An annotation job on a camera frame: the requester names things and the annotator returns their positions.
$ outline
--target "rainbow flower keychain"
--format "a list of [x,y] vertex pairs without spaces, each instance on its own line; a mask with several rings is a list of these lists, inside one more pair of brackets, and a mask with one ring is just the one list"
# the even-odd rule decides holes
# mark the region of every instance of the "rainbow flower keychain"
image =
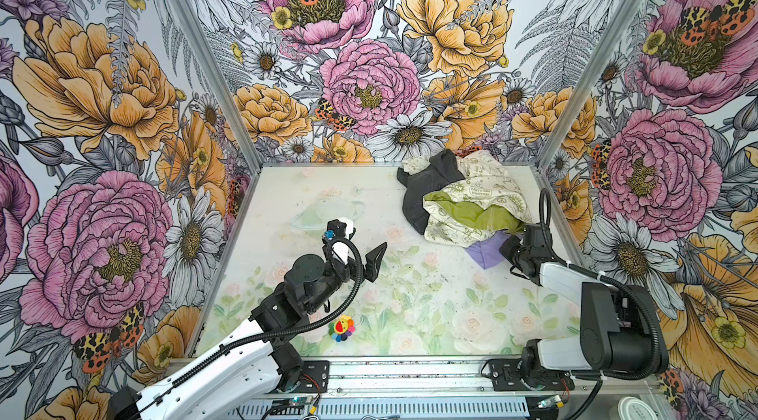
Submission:
[[340,343],[353,336],[355,331],[355,322],[352,316],[342,315],[337,321],[329,325],[329,335]]

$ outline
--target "pink peony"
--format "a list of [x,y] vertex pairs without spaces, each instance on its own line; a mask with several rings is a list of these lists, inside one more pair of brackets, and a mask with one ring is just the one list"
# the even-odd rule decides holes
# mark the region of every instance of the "pink peony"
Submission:
[[646,96],[704,114],[720,109],[758,81],[758,20],[733,36],[708,34],[695,46],[681,41],[685,32],[681,15],[686,8],[711,11],[727,1],[667,0],[658,8],[659,16],[647,24],[644,54],[634,69]]
[[29,232],[36,278],[21,294],[21,319],[76,340],[107,332],[140,302],[152,315],[168,290],[161,271],[172,220],[156,188],[125,171],[51,198]]
[[38,205],[32,180],[14,161],[0,156],[0,282],[16,266],[24,247],[24,226]]
[[611,140],[611,183],[600,204],[609,217],[647,226],[654,240],[683,237],[719,197],[722,173],[712,155],[705,123],[684,110],[635,111]]
[[411,58],[371,39],[348,44],[321,65],[321,76],[324,97],[358,122],[356,133],[373,135],[378,124],[412,114],[418,105],[421,85]]
[[[374,20],[375,2],[376,0],[344,0],[344,8],[333,4],[328,8],[329,10],[322,8],[321,4],[303,6],[310,7],[313,11],[321,11],[325,17],[319,21],[310,22],[313,20],[311,17],[306,21],[308,23],[304,24],[295,22],[289,25],[287,23],[289,27],[282,26],[284,28],[281,33],[297,52],[312,54],[323,49],[336,49],[344,46],[351,39],[361,38],[368,33]],[[262,0],[259,1],[259,8],[267,15],[276,11],[277,8],[287,8],[290,13],[293,12],[289,10],[293,8],[289,0]]]

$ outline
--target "pile of clothes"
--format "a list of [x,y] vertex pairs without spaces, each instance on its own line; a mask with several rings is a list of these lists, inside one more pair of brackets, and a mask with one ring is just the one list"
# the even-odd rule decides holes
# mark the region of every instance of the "pile of clothes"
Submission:
[[486,150],[465,158],[443,150],[403,161],[403,214],[428,241],[467,248],[484,268],[503,260],[498,248],[531,224],[526,200]]

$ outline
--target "purple fabric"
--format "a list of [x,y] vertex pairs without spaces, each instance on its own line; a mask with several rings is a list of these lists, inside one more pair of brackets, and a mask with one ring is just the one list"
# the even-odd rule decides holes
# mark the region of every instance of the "purple fabric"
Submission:
[[508,234],[505,231],[498,231],[489,239],[466,247],[466,252],[469,253],[471,258],[482,268],[494,267],[506,260],[506,258],[500,254],[499,249],[510,236],[512,236],[512,234]]

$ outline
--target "white round container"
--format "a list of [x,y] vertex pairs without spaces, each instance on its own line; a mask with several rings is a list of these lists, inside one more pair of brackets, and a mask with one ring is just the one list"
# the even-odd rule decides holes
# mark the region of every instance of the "white round container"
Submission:
[[610,420],[657,420],[658,415],[637,397],[624,397],[619,405],[611,407],[608,413]]

